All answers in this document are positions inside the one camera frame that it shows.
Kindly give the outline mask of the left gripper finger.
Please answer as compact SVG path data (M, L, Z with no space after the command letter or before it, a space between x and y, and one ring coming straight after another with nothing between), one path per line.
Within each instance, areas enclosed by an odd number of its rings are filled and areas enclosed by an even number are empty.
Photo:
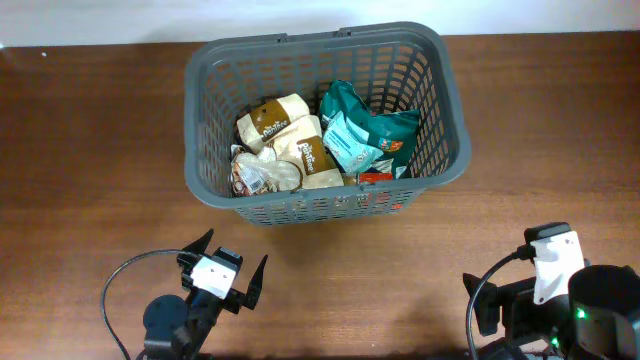
M268 256L264 255L259 266L256 268L256 271L249 282L247 292L245 293L243 306L250 310L254 310L259 302L267 260Z
M214 229L211 228L200 238L198 238L191 244L184 247L182 251L189 254L204 255L213 234L214 234Z

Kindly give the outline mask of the beige Pantree pouch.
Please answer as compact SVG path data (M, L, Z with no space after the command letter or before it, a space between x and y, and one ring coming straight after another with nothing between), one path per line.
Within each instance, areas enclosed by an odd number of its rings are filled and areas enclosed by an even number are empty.
M303 189L343 186L343 177L325 150L319 118L305 115L279 131L266 145L276 159L296 165L302 174Z
M269 100L237 121L240 144L231 146L230 175L235 196L294 191L302 186L300 168L278 160L276 150L267 142L309 114L306 102L298 94L291 94Z

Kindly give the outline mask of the red spaghetti packet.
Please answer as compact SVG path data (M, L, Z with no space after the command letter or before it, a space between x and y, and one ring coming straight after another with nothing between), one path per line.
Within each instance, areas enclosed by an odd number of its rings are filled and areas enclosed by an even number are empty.
M372 185L381 181L391 181L393 180L393 175L390 173L369 172L359 173L356 175L343 174L342 178L345 186L355 186Z

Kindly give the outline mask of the light blue wipes packet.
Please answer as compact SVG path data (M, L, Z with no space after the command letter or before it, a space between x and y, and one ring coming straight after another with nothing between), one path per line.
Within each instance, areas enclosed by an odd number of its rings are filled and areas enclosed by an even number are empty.
M324 116L323 119L329 121L323 144L346 174L365 172L383 155L382 150L368 145L351 133L342 112L337 112L331 118Z

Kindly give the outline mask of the green snack bag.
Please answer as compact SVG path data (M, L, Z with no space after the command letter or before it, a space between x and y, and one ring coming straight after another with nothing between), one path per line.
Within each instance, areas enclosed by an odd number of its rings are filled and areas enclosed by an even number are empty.
M359 140L383 151L377 160L393 160L390 174L394 179L404 176L417 144L417 130L420 124L418 110L401 111L389 114L376 114L368 107L353 86L345 81L336 80L325 92L319 108L319 117L324 132L329 121L342 112L347 127Z

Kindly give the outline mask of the grey plastic shopping basket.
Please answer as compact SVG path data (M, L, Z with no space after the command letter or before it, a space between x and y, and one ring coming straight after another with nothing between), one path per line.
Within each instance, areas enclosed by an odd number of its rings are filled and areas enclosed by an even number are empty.
M231 148L237 120L266 101L299 94L317 111L331 82L351 83L377 114L418 110L416 144L398 180L237 197ZM285 225L404 210L468 167L471 141L442 37L415 22L333 32L225 38L205 44L185 69L184 174L201 202L255 225Z

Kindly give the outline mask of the blue tissue box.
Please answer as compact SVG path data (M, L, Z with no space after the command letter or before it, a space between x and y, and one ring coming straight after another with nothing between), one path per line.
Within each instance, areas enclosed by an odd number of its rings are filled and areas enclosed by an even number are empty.
M376 160L371 164L371 168L380 173L391 173L393 169L393 160Z

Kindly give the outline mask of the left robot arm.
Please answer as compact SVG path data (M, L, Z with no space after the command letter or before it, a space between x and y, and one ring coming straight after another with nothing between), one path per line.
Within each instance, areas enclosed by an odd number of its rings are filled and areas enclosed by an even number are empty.
M162 295L145 309L140 359L196 359L221 313L238 314L243 308L256 307L268 257L262 258L247 290L238 291L233 283L243 257L224 247L208 254L206 249L213 234L213 230L207 231L176 257L187 296Z

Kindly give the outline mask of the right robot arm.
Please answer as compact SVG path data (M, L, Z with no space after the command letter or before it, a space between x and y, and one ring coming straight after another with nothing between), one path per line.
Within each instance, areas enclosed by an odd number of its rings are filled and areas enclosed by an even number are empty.
M576 231L551 222L483 276L466 273L465 333L472 359L639 360L639 276L630 266L593 265Z

